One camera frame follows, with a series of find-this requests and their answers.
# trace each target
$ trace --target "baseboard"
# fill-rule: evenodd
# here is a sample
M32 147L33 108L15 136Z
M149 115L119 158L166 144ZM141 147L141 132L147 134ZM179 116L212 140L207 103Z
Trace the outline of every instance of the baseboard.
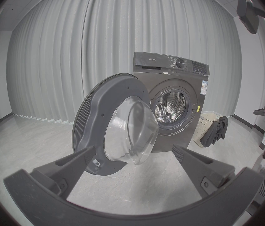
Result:
M260 131L264 135L265 130L263 130L261 127L257 126L256 124L254 124L253 127L256 128L258 131Z
M248 126L249 128L255 128L257 129L258 131L260 131L263 135L265 133L265 131L260 127L260 126L257 126L256 124L252 125L251 123L247 122L246 120L242 119L241 117L237 116L237 115L231 115L232 117L234 117L235 119L237 119L238 121L242 122L243 124L245 124L246 126Z
M246 120L242 119L241 117L237 116L237 115L231 115L232 117L234 117L235 119L237 119L238 121L242 122L243 124L245 124L246 126L248 126L249 128L253 128L254 126L247 122Z
M262 150L264 150L264 148L265 148L265 145L264 145L264 143L263 143L263 142L261 142L261 143L260 143L260 145L259 145L259 147L260 147Z
M9 113L8 115L4 116L3 118L1 118L1 119L0 119L0 123L1 123L3 120L7 119L7 118L8 118L9 116L11 116L11 115L13 115L12 112Z

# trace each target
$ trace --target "floor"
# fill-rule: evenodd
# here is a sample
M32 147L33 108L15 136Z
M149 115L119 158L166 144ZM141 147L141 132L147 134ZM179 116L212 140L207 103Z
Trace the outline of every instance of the floor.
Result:
M72 153L70 124L11 116L0 123L0 202L21 224L31 225L8 194L3 178L20 168L33 168ZM189 149L234 165L236 173L252 167L261 154L262 134L229 118L225 140L208 148L191 140ZM107 213L150 214L176 209L201 197L172 152L152 153L140 166L127 164L111 176L84 173L68 201ZM242 225L245 213L235 223Z

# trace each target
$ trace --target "vent grille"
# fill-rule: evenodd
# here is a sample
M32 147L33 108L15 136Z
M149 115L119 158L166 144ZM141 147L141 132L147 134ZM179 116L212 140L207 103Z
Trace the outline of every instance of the vent grille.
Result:
M265 197L265 177L264 177L264 181L260 187L260 190L259 190L259 194L263 197Z
M183 151L179 150L175 145L172 146L172 153L174 154L175 158L181 164L183 162L184 153Z
M199 63L199 62L192 61L192 66L193 66L194 72L207 74L207 66L206 65Z

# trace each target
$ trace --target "white curtain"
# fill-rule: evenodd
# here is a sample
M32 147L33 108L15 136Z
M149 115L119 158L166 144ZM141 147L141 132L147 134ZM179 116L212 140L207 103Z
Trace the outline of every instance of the white curtain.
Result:
M135 51L206 63L203 110L234 113L241 50L233 18L214 0L43 0L14 29L7 58L12 111L74 121L104 78L132 73Z

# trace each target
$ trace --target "washing machine door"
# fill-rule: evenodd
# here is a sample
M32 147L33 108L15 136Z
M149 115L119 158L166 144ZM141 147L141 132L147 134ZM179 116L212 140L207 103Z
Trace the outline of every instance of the washing machine door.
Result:
M108 77L87 95L72 132L74 152L96 147L87 172L111 175L127 163L139 165L146 160L159 131L149 105L145 85L126 73Z

